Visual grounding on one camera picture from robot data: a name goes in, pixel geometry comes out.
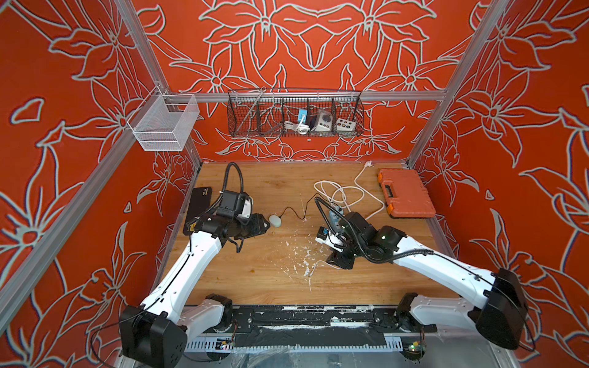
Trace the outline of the white bluetooth headset case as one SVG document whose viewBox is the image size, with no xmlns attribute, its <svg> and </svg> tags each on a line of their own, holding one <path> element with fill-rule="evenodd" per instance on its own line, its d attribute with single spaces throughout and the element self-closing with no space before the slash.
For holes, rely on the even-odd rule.
<svg viewBox="0 0 589 368">
<path fill-rule="evenodd" d="M 282 226 L 282 219 L 279 216 L 271 215 L 268 217 L 268 221 L 275 228 Z"/>
</svg>

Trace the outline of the blue usb charger hub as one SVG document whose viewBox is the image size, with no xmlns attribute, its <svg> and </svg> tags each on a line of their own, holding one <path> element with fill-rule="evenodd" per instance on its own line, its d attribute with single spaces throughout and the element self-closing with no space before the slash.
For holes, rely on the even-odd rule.
<svg viewBox="0 0 589 368">
<path fill-rule="evenodd" d="M 335 211 L 329 211 L 328 219 L 330 224 L 333 227 L 338 228 L 340 226 L 341 215 L 343 214 L 343 209 L 339 207 L 337 207 Z"/>
</svg>

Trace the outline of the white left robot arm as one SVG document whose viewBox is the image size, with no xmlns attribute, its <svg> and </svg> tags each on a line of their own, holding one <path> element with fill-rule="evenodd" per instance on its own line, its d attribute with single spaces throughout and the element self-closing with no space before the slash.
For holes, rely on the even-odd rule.
<svg viewBox="0 0 589 368">
<path fill-rule="evenodd" d="M 175 367 L 187 344 L 208 329 L 222 332 L 233 326 L 233 302 L 218 294 L 186 308 L 189 296 L 207 266 L 226 242 L 241 249 L 245 239 L 260 236 L 270 222 L 259 213 L 246 222 L 222 216 L 199 219 L 189 242 L 159 285 L 140 303 L 119 317 L 122 354 L 150 367 Z"/>
</svg>

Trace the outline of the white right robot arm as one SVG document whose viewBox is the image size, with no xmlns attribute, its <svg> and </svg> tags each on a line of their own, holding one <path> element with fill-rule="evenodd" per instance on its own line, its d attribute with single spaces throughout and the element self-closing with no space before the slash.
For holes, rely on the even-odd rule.
<svg viewBox="0 0 589 368">
<path fill-rule="evenodd" d="M 403 329 L 441 324 L 477 331 L 507 350 L 520 347 L 529 307 L 517 274 L 460 262 L 392 226 L 376 229 L 359 213 L 337 219 L 319 228 L 315 238 L 332 249 L 328 264 L 351 270 L 355 260 L 363 258 L 375 265 L 398 265 L 456 293 L 455 298 L 405 294 L 397 307 Z"/>
</svg>

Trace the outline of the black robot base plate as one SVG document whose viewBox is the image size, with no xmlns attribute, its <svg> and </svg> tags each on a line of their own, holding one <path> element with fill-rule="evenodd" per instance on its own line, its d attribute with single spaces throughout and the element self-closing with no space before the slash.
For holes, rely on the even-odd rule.
<svg viewBox="0 0 589 368">
<path fill-rule="evenodd" d="M 396 353 L 435 334 L 387 305 L 237 305 L 233 326 L 209 329 L 188 343 L 188 353 L 291 352 Z"/>
</svg>

